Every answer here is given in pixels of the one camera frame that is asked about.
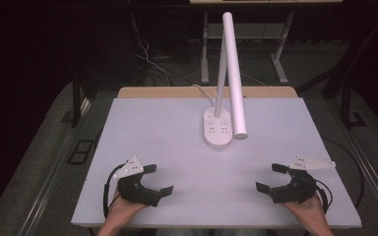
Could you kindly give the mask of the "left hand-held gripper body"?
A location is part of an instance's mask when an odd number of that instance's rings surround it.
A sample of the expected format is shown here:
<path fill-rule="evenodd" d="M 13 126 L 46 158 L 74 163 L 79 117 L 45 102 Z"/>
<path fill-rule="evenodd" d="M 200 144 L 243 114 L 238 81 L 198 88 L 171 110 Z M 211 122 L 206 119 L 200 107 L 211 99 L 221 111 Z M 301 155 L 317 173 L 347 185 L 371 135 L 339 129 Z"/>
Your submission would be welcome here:
<path fill-rule="evenodd" d="M 113 177 L 117 180 L 117 191 L 121 198 L 130 203 L 156 207 L 161 199 L 160 192 L 146 188 L 142 183 L 144 165 L 133 156 L 127 160 Z"/>

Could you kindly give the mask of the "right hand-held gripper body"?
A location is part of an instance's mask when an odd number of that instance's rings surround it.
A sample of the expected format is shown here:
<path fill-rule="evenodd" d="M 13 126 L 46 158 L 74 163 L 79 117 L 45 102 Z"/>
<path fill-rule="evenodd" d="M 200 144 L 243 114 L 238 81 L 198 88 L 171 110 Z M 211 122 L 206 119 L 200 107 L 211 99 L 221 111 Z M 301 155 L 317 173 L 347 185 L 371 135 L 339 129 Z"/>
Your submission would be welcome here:
<path fill-rule="evenodd" d="M 294 162 L 286 166 L 289 168 L 286 174 L 290 176 L 290 182 L 285 186 L 270 189 L 269 196 L 275 204 L 303 203 L 311 199 L 316 192 L 319 192 L 324 204 L 328 202 L 325 192 L 317 186 L 317 180 L 309 174 L 309 171 L 334 168 L 335 161 L 298 156 Z"/>

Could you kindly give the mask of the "person's left hand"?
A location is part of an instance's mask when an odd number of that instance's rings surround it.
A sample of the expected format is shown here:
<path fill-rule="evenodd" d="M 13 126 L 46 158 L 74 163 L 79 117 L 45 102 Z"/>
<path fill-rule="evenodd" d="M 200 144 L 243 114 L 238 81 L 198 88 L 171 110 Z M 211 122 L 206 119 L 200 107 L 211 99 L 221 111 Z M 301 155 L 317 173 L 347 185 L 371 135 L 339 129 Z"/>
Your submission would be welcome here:
<path fill-rule="evenodd" d="M 116 192 L 114 194 L 114 200 L 110 205 L 105 223 L 116 228 L 122 228 L 139 211 L 146 207 L 146 205 L 130 203 L 129 201 L 123 200 L 121 195 Z"/>

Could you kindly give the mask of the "person's right hand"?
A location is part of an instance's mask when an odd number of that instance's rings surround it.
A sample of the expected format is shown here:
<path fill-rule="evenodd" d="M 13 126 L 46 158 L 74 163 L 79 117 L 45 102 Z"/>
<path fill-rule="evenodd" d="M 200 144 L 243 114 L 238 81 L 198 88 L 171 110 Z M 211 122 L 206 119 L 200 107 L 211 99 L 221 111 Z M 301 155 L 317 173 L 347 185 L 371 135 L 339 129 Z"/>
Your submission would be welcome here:
<path fill-rule="evenodd" d="M 302 204 L 289 202 L 282 203 L 282 206 L 288 209 L 308 231 L 316 231 L 319 227 L 327 224 L 325 213 L 317 194 Z"/>

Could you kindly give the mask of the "white desk lamp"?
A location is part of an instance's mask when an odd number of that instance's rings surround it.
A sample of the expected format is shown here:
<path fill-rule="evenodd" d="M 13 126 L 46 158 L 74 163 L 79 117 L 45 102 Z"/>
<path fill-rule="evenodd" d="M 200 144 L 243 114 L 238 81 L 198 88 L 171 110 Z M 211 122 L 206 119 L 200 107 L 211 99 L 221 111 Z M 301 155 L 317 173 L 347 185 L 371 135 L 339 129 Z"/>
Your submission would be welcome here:
<path fill-rule="evenodd" d="M 225 80 L 228 80 L 231 111 L 222 106 Z M 204 112 L 203 121 L 205 142 L 210 148 L 226 148 L 233 139 L 248 138 L 233 17 L 229 12 L 222 15 L 216 102 Z"/>

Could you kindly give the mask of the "black metal stand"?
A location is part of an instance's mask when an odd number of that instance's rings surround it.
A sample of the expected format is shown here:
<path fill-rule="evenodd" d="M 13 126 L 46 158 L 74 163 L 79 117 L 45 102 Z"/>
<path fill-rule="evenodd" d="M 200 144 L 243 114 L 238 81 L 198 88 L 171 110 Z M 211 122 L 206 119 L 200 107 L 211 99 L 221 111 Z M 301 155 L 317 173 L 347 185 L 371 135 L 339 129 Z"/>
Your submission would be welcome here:
<path fill-rule="evenodd" d="M 72 127 L 75 128 L 81 119 L 81 87 L 78 73 L 74 72 L 72 77 L 73 90 L 73 121 Z"/>

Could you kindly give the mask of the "black angled stand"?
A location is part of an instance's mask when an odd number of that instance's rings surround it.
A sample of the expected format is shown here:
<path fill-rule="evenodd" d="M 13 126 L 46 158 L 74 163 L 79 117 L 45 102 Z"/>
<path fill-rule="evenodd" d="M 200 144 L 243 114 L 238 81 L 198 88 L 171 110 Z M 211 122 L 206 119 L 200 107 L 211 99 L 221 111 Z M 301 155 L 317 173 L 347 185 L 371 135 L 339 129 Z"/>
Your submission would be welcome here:
<path fill-rule="evenodd" d="M 337 65 L 295 90 L 302 93 L 323 81 L 327 83 L 322 91 L 324 97 L 342 98 L 340 117 L 346 127 L 363 124 L 361 117 L 350 110 L 353 91 L 378 116 L 378 15 L 360 19 L 349 48 Z"/>

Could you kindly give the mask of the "black floor frame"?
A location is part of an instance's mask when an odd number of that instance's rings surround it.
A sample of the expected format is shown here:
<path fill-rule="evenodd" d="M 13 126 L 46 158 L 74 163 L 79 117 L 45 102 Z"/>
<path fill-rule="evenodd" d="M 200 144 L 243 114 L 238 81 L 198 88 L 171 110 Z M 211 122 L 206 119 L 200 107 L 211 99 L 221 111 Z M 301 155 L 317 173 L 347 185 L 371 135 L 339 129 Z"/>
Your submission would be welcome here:
<path fill-rule="evenodd" d="M 91 153 L 93 144 L 93 140 L 78 140 L 67 162 L 74 165 L 85 164 Z"/>

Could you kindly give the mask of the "aluminium floor rail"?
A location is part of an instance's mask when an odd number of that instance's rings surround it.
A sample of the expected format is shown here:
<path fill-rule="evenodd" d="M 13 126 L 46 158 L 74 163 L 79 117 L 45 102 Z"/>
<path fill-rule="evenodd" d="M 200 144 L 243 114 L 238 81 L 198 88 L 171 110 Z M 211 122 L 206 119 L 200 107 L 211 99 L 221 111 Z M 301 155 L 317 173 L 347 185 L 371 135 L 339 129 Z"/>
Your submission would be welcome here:
<path fill-rule="evenodd" d="M 371 223 L 371 228 L 378 232 L 378 131 L 371 132 L 368 127 L 348 129 L 343 124 L 340 127 L 363 176 L 364 190 L 357 196 L 357 209 L 363 222 Z"/>
<path fill-rule="evenodd" d="M 66 134 L 60 146 L 60 149 L 57 152 L 54 164 L 52 165 L 49 173 L 45 175 L 44 182 L 41 185 L 41 188 L 39 189 L 39 192 L 33 201 L 31 210 L 29 211 L 29 214 L 25 222 L 23 223 L 20 232 L 18 233 L 18 236 L 33 235 L 41 219 L 41 216 L 45 211 L 48 201 L 50 200 L 50 197 L 54 192 L 61 168 L 70 156 L 72 146 L 75 143 L 79 131 L 84 124 L 83 119 L 87 116 L 91 106 L 92 103 L 87 98 L 80 102 L 79 120 L 73 128 L 68 129 L 68 133 Z"/>

